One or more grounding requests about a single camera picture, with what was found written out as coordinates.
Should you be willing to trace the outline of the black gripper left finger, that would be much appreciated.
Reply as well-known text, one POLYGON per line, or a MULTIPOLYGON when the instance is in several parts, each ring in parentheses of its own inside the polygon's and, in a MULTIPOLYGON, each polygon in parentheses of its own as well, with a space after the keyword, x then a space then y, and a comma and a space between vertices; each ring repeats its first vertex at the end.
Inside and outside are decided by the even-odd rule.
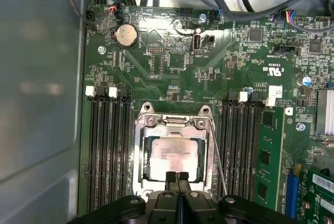
POLYGON ((128 195, 68 223, 177 223, 179 195, 171 190, 176 172, 167 172, 165 190, 152 192, 147 201, 128 195))

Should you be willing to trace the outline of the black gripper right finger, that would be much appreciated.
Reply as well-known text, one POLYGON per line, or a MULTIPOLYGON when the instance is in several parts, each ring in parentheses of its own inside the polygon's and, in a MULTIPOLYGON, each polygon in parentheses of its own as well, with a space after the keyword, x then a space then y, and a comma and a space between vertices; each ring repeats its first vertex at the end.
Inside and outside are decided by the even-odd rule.
POLYGON ((299 223, 296 219, 235 195, 215 202, 202 191, 191 190, 187 172, 178 173, 188 223, 299 223))

